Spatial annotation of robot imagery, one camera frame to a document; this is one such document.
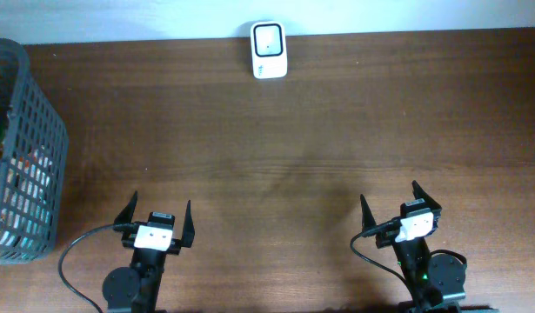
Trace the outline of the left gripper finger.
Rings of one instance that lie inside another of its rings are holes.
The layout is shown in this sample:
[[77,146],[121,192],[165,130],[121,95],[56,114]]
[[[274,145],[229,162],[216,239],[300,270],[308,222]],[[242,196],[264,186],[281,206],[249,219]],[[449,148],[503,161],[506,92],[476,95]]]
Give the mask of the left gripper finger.
[[190,248],[193,244],[195,238],[195,227],[191,215],[191,201],[187,202],[185,215],[184,215],[184,226],[181,236],[181,246],[183,248]]
[[130,198],[130,201],[127,205],[120,211],[117,217],[114,220],[114,231],[123,231],[124,228],[128,227],[131,222],[137,206],[137,191],[133,193]]

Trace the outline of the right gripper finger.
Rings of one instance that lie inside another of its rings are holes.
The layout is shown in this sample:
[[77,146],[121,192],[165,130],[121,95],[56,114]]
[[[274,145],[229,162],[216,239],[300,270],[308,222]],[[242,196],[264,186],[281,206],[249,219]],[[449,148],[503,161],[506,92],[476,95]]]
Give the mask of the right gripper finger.
[[360,195],[360,204],[362,210],[362,232],[365,233],[376,227],[377,223],[363,194]]
[[411,184],[412,193],[416,200],[423,199],[432,211],[441,210],[441,205],[437,203],[431,196],[429,196],[416,180],[412,181]]

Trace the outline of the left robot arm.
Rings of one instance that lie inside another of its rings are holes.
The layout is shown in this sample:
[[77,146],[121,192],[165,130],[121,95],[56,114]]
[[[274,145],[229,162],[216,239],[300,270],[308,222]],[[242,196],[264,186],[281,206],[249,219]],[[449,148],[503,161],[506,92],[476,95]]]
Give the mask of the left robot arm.
[[189,204],[179,238],[174,237],[173,215],[151,212],[147,221],[134,222],[136,206],[134,194],[113,223],[113,230],[122,235],[122,245],[133,250],[133,254],[129,266],[114,269],[104,279],[102,293],[109,312],[155,312],[166,257],[179,255],[181,249],[190,248],[194,241]]

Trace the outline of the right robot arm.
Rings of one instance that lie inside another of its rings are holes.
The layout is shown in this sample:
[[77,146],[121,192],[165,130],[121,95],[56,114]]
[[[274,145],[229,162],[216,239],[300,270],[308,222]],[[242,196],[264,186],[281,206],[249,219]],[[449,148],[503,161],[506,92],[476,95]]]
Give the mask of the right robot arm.
[[401,304],[402,312],[459,312],[458,302],[465,299],[467,260],[450,250],[431,251],[425,239],[438,228],[442,207],[417,182],[412,182],[414,200],[400,206],[400,214],[376,223],[369,204],[360,197],[362,229],[350,242],[373,236],[379,249],[392,247],[401,271],[353,252],[367,263],[385,270],[407,288],[411,300]]

